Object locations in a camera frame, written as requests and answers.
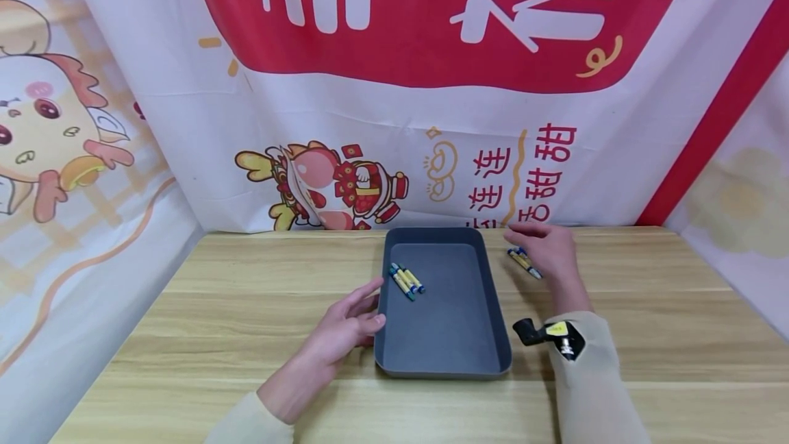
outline cloth wall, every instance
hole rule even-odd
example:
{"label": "cloth wall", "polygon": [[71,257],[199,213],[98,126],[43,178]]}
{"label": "cloth wall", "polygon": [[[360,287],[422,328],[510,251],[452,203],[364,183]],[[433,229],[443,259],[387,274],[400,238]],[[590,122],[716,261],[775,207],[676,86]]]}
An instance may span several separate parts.
{"label": "cloth wall", "polygon": [[0,443],[50,439],[202,233],[84,1],[0,0]]}
{"label": "cloth wall", "polygon": [[771,1],[87,0],[237,232],[633,223]]}
{"label": "cloth wall", "polygon": [[46,442],[203,229],[660,225],[747,106],[668,224],[785,334],[777,3],[0,0],[0,443]]}
{"label": "cloth wall", "polygon": [[788,141],[789,56],[666,222],[786,339]]}

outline plastic tray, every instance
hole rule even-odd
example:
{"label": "plastic tray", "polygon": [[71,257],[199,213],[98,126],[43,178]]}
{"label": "plastic tray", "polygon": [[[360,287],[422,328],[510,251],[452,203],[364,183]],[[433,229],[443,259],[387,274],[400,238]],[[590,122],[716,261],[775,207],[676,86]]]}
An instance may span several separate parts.
{"label": "plastic tray", "polygon": [[[409,300],[389,264],[425,287]],[[401,378],[491,380],[510,370],[512,347],[481,233],[467,227],[400,227],[386,233],[375,362]]]}

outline tray rim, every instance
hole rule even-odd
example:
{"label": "tray rim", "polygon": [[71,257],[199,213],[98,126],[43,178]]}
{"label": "tray rim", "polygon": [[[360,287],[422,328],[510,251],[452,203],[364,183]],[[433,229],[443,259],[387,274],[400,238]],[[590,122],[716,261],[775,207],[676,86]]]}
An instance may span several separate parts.
{"label": "tray rim", "polygon": [[[391,247],[394,246],[394,245],[390,246],[389,242],[391,240],[393,240],[393,238],[391,238],[391,236],[393,236],[395,234],[395,232],[398,231],[398,230],[434,230],[434,231],[435,230],[453,230],[454,232],[457,232],[459,230],[463,230],[463,233],[471,233],[471,235],[473,235],[473,240],[474,241],[479,241],[479,243],[481,243],[482,251],[483,251],[483,257],[479,257],[479,251],[477,250],[477,247],[474,247],[472,245],[472,243],[465,242],[465,241],[464,242],[460,242],[460,241],[457,242],[457,243],[464,243],[464,245],[472,245],[472,247],[474,248],[475,252],[477,253],[477,262],[479,263],[479,269],[481,269],[483,280],[484,280],[484,278],[486,276],[485,271],[487,271],[487,277],[490,279],[490,282],[491,282],[491,285],[492,285],[492,294],[494,295],[494,300],[495,300],[495,305],[497,306],[498,315],[500,316],[500,319],[502,320],[501,329],[502,329],[502,332],[505,334],[505,339],[507,339],[507,349],[508,349],[507,351],[508,351],[508,354],[505,357],[505,366],[504,366],[504,368],[501,371],[498,371],[498,372],[480,373],[480,372],[393,371],[393,370],[389,370],[388,368],[386,368],[384,366],[383,360],[380,360],[379,352],[378,352],[378,350],[375,349],[375,346],[379,343],[379,341],[378,341],[379,340],[379,334],[375,334],[374,346],[373,346],[373,358],[375,359],[375,365],[377,365],[381,371],[386,373],[386,375],[389,375],[390,377],[394,377],[394,378],[422,378],[422,380],[498,380],[499,378],[504,376],[506,373],[508,373],[512,369],[512,363],[513,363],[512,344],[510,343],[510,340],[509,340],[509,331],[508,331],[507,321],[504,319],[504,313],[503,313],[503,311],[501,309],[501,302],[499,301],[499,293],[498,293],[497,289],[495,288],[495,281],[493,280],[493,272],[492,272],[492,269],[490,267],[490,261],[489,261],[489,257],[488,257],[488,249],[487,249],[487,247],[485,247],[484,237],[483,237],[482,233],[479,232],[479,230],[477,230],[477,229],[473,229],[472,227],[455,227],[455,226],[436,226],[436,227],[400,226],[400,227],[394,227],[393,229],[389,229],[388,231],[386,231],[386,235],[384,237],[384,256],[382,258],[382,263],[381,263],[381,273],[382,273],[384,279],[388,278],[388,267],[386,266],[386,256],[388,254],[386,252],[388,250],[390,250]],[[390,285],[391,285],[391,282],[386,282],[385,281],[384,282],[384,286],[381,287],[380,295],[381,295],[382,299],[384,298],[384,289],[386,289],[386,295],[389,294],[389,288],[391,288]],[[490,299],[487,299],[487,300],[488,300],[488,308],[490,308],[490,303],[491,303]],[[492,328],[493,328],[493,330],[497,330],[497,328],[494,325],[492,325]]]}

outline table surface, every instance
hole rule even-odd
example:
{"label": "table surface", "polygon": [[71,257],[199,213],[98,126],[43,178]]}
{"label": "table surface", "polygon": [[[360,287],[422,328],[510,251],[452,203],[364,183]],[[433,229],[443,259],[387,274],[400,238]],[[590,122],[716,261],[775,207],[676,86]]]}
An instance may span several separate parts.
{"label": "table surface", "polygon": [[[380,273],[385,232],[208,235],[53,443],[199,443],[274,372],[326,307]],[[483,231],[508,325],[550,315],[544,283]],[[581,273],[617,342],[655,443],[778,443],[789,434],[789,347],[674,233],[578,229]],[[495,382],[390,380],[349,356],[297,425],[302,443],[554,443],[545,346],[510,330]]]}

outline person's left hand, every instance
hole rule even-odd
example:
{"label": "person's left hand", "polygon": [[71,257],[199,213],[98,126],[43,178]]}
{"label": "person's left hand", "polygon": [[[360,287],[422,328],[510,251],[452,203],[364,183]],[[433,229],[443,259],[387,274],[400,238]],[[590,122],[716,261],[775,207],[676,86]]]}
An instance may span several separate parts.
{"label": "person's left hand", "polygon": [[383,278],[375,278],[332,304],[299,355],[325,369],[333,379],[354,347],[373,346],[373,335],[386,323],[385,316],[375,312],[378,294],[373,295],[383,283]]}

